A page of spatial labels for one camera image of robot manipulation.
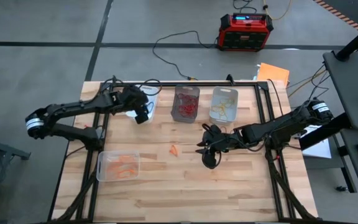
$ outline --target plastic container with red items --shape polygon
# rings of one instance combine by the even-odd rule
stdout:
[[[174,121],[193,123],[197,117],[200,89],[195,86],[176,86],[171,115]]]

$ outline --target wooden table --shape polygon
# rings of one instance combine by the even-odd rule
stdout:
[[[281,82],[275,85],[283,112],[287,113],[290,105],[286,91]],[[85,82],[81,99],[92,98],[98,88],[99,82]],[[226,126],[228,132],[233,127],[260,122],[254,88],[234,88],[239,92],[238,112],[236,121]],[[214,170],[206,168],[201,155],[195,153],[203,135],[201,124],[209,124],[213,87],[200,89],[198,116],[193,124],[172,120],[174,88],[170,87],[159,94],[150,124],[138,125],[125,114],[110,117],[104,150],[138,150],[140,175],[137,180],[100,182],[94,222],[277,221],[264,149],[256,153],[237,150],[223,154],[221,164]],[[275,117],[278,117],[280,108],[271,84],[269,90]],[[264,111],[269,119],[267,109]],[[91,126],[92,121],[93,114],[77,116],[75,126]],[[296,140],[290,144],[299,146]],[[169,153],[172,145],[178,157]],[[81,146],[79,141],[70,143],[68,153]],[[317,216],[302,152],[286,148],[283,155],[292,191],[306,209]],[[59,217],[79,192],[85,158],[86,150],[82,150],[65,161],[52,218]],[[280,195],[288,216],[282,190]],[[84,216],[87,212],[86,200]]]

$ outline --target plastic container with orange items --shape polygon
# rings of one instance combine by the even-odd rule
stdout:
[[[98,181],[133,180],[139,175],[139,151],[109,151],[98,156]]]

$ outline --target hazard stripe tape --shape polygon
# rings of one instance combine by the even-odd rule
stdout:
[[[325,3],[323,0],[313,0],[315,3],[319,4],[321,7],[328,10],[330,13],[332,13],[334,16],[342,19],[344,22],[352,26],[353,28],[358,30],[358,23],[354,22],[353,20],[349,19],[347,16],[339,12],[338,10],[334,9],[329,4]]]

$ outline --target white paper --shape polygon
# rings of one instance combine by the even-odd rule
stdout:
[[[310,132],[318,129],[319,127],[320,126],[315,126],[315,125],[308,126],[307,128],[305,128],[307,133],[302,135],[301,138],[303,136],[306,136]],[[314,157],[321,157],[321,158],[330,159],[331,158],[331,151],[329,150],[328,139],[325,139],[325,140],[315,144],[314,146],[311,146],[311,147],[303,150],[302,153],[305,156],[314,156]]]

